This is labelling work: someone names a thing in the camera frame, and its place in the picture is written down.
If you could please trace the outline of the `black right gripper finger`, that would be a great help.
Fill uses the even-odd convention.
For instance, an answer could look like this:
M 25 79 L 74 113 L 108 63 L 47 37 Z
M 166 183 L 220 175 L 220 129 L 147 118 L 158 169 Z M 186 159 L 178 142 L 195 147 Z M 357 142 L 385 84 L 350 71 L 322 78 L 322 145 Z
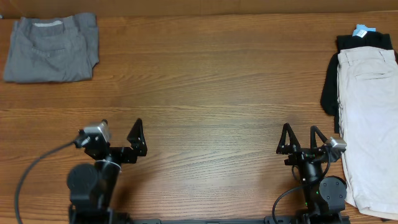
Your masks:
M 277 154 L 293 154 L 299 152 L 300 143 L 296 138 L 289 123 L 285 123 L 282 128 L 282 134 L 277 145 Z
M 320 138 L 322 143 L 325 143 L 328 139 L 316 126 L 312 126 L 310 128 L 310 148 L 311 149 L 317 148 L 316 136 L 318 136 Z

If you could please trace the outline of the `grey shorts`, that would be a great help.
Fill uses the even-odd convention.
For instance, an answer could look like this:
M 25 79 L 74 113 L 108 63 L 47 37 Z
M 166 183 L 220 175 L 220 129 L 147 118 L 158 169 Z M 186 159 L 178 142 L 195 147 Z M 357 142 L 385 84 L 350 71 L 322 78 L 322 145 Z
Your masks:
M 13 23 L 3 80 L 12 83 L 79 82 L 93 78 L 99 29 L 89 12 Z

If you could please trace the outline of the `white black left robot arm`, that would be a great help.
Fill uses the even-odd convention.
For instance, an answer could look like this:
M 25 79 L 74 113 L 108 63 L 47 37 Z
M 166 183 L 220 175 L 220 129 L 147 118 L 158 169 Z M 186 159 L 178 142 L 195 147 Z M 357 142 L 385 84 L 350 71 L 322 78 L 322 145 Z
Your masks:
M 68 174 L 70 190 L 70 223 L 132 223 L 130 214 L 116 212 L 110 206 L 111 198 L 123 164 L 135 164 L 138 157 L 145 157 L 147 144 L 143 122 L 136 120 L 129 134 L 128 147 L 112 147 L 108 122 L 79 130 L 74 140 L 76 148 L 95 160 L 94 164 L 79 164 Z

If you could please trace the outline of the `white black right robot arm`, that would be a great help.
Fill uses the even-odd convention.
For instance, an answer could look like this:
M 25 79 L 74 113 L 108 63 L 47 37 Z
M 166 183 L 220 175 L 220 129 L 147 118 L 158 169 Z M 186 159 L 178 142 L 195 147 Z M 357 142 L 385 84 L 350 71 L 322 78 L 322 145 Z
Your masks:
M 277 145 L 276 153 L 287 155 L 284 164 L 291 167 L 292 175 L 299 186 L 280 195 L 272 206 L 271 223 L 295 224 L 340 224 L 349 223 L 348 216 L 342 216 L 345 209 L 347 184 L 338 176 L 327 176 L 332 163 L 337 162 L 346 151 L 347 143 L 342 138 L 327 138 L 316 127 L 310 128 L 310 147 L 300 146 L 290 124 L 285 123 Z M 294 216 L 277 216 L 279 201 L 301 190 L 305 208 Z

